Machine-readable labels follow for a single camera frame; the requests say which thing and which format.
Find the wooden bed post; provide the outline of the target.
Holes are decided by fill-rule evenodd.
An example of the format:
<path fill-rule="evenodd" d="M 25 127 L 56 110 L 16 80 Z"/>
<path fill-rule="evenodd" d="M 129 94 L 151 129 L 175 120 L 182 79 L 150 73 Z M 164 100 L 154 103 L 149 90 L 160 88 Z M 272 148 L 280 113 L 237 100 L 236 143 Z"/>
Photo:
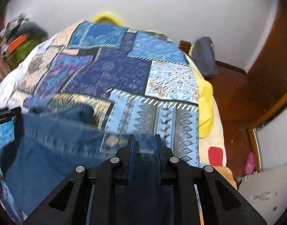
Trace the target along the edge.
<path fill-rule="evenodd" d="M 178 48 L 183 51 L 185 54 L 189 54 L 192 44 L 188 41 L 180 40 Z"/>

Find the blue patchwork bedspread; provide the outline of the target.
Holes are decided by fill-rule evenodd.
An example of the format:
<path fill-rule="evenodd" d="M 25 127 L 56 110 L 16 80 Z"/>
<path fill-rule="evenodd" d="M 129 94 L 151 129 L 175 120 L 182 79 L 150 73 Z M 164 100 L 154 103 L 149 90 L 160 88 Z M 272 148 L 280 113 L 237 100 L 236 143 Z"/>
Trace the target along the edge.
<path fill-rule="evenodd" d="M 199 166 L 197 79 L 163 34 L 79 21 L 33 57 L 4 108 L 23 114 L 80 104 L 93 109 L 99 130 L 159 135 L 176 157 Z M 22 224 L 28 215 L 15 210 L 3 180 L 0 174 L 0 205 Z"/>

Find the white sheet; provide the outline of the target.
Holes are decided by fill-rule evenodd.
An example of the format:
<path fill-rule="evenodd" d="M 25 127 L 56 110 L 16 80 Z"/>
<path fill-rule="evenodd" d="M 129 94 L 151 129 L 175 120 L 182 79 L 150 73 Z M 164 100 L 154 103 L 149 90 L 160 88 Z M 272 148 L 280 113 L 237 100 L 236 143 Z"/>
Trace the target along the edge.
<path fill-rule="evenodd" d="M 55 34 L 50 39 L 42 42 L 41 44 L 37 45 L 25 58 L 23 62 L 21 62 L 17 68 L 12 70 L 0 83 L 0 108 L 4 108 L 7 101 L 10 99 L 13 92 L 17 89 L 19 82 L 23 78 L 24 74 L 26 73 L 28 66 L 35 57 L 35 55 L 43 53 L 48 46 L 51 45 L 54 38 L 57 36 Z"/>

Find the pile of clothes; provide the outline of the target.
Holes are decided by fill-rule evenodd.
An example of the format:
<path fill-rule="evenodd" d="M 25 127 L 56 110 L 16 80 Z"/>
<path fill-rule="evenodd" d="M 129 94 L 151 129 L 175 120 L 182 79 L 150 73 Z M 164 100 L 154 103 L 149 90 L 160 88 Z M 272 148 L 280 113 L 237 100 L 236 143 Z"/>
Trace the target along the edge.
<path fill-rule="evenodd" d="M 0 31 L 0 52 L 11 70 L 15 69 L 48 33 L 23 13 L 12 19 Z"/>

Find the brown wooden door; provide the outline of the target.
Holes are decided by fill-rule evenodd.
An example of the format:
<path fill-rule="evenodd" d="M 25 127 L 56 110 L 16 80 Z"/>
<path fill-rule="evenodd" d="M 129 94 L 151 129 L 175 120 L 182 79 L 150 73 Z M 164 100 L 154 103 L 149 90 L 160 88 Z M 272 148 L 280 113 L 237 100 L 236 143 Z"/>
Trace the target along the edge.
<path fill-rule="evenodd" d="M 282 3 L 278 3 L 268 39 L 245 79 L 243 129 L 258 126 L 259 119 L 287 93 L 287 9 Z"/>

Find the white cabinet with stickers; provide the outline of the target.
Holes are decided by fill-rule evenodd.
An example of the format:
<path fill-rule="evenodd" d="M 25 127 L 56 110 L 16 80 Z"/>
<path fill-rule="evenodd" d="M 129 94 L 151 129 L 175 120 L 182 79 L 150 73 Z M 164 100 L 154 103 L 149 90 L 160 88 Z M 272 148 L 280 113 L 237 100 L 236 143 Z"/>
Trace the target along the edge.
<path fill-rule="evenodd" d="M 275 224 L 287 208 L 287 107 L 256 130 L 261 171 L 243 177 L 238 191 L 267 224 Z"/>

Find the blue denim jacket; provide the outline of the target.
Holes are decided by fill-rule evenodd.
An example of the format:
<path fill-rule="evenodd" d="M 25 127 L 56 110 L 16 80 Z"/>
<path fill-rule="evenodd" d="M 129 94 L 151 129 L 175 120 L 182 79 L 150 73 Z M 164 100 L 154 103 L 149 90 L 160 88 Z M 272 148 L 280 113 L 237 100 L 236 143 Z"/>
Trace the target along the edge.
<path fill-rule="evenodd" d="M 119 186 L 118 224 L 173 224 L 173 192 L 158 187 L 156 138 L 135 133 L 131 185 Z M 77 166 L 92 168 L 129 139 L 93 126 L 93 109 L 34 108 L 0 125 L 0 174 L 17 212 L 30 215 Z"/>

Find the grey purple bag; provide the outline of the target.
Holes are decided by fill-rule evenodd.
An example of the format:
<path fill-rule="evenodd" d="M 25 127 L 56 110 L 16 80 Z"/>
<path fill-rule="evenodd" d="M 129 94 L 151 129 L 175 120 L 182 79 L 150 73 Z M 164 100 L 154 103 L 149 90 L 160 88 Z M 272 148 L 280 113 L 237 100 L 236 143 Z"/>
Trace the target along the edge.
<path fill-rule="evenodd" d="M 205 78 L 210 78 L 218 74 L 218 66 L 215 61 L 215 53 L 210 37 L 199 38 L 194 43 L 191 57 Z"/>

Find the colourful fleece blanket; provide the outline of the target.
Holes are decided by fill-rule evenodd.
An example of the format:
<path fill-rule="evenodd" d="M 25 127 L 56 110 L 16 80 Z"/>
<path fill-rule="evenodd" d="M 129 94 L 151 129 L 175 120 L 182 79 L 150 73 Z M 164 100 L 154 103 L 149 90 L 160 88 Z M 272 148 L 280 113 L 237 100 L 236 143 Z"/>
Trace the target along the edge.
<path fill-rule="evenodd" d="M 212 165 L 227 181 L 237 188 L 232 171 L 226 167 L 227 156 L 224 144 L 224 132 L 220 119 L 217 103 L 213 97 L 214 125 L 210 134 L 205 138 L 199 138 L 200 165 Z"/>

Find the pink slipper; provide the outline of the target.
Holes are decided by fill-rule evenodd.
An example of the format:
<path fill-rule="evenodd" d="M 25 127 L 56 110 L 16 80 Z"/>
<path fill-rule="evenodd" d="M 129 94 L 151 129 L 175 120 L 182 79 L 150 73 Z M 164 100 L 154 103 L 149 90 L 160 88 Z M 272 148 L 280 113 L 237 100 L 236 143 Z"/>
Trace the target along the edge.
<path fill-rule="evenodd" d="M 252 174 L 255 170 L 255 167 L 256 167 L 256 163 L 255 163 L 254 154 L 250 152 L 247 155 L 247 160 L 246 160 L 245 167 L 244 167 L 244 174 L 245 175 Z"/>

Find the yellow plush blanket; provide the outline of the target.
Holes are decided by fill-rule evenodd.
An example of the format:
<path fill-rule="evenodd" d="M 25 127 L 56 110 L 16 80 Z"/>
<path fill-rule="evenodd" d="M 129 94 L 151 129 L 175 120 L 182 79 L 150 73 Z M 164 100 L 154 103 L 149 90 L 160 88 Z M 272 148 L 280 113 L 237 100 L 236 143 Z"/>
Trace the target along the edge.
<path fill-rule="evenodd" d="M 101 12 L 91 20 L 93 23 L 102 23 L 103 21 L 108 21 L 109 24 L 115 26 L 125 26 L 120 18 L 111 12 Z M 205 138 L 210 134 L 214 125 L 213 87 L 203 78 L 193 62 L 190 62 L 190 67 L 198 83 L 199 138 Z"/>

